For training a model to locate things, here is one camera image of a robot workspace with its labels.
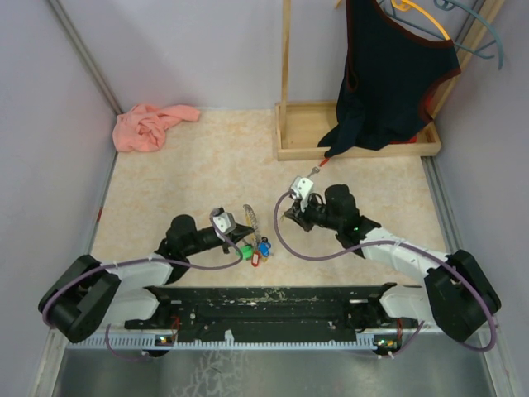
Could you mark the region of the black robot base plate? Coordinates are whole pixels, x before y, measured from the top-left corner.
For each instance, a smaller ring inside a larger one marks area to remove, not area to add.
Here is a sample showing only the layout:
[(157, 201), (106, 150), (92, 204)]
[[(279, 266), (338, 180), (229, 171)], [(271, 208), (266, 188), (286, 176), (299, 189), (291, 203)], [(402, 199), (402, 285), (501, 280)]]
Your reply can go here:
[(414, 319), (390, 318), (378, 300), (388, 285), (319, 287), (161, 288), (151, 318), (127, 330), (169, 329), (180, 342), (353, 342), (367, 329), (410, 329)]

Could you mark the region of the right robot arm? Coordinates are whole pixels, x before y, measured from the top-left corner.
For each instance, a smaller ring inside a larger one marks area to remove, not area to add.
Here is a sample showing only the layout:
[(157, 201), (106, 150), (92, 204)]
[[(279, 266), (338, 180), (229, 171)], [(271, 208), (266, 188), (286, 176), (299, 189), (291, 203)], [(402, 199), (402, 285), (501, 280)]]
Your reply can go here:
[(370, 320), (381, 328), (397, 318), (434, 323), (451, 339), (464, 343), (488, 325), (491, 349), (497, 338), (494, 314), (501, 300), (472, 254), (443, 253), (397, 237), (360, 213), (345, 184), (329, 186), (323, 195), (307, 177), (297, 177), (286, 193), (293, 200), (284, 212), (305, 232), (314, 227), (335, 233), (338, 256), (356, 254), (388, 265), (417, 282), (414, 287), (392, 285), (369, 306)]

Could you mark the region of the key with blue tag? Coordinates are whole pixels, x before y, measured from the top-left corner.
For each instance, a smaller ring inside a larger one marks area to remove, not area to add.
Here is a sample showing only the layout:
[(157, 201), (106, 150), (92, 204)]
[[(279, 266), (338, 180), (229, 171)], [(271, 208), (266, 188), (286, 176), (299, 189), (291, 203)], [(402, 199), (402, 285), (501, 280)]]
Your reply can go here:
[(260, 243), (258, 244), (258, 251), (260, 255), (264, 258), (269, 257), (271, 250), (271, 243), (269, 239), (265, 236), (261, 237)]

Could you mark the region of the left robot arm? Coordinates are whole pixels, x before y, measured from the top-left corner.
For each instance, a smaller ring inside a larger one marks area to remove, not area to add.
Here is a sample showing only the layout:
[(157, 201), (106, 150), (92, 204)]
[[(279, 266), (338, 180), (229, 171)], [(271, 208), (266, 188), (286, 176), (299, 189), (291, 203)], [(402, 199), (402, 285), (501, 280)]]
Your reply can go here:
[(146, 258), (105, 264), (90, 255), (78, 257), (41, 298), (38, 310), (45, 324), (70, 342), (132, 320), (162, 328), (170, 322), (172, 308), (152, 289), (180, 280), (194, 267), (190, 256), (218, 247), (227, 253), (254, 231), (221, 208), (202, 229), (193, 217), (178, 215), (158, 249)]

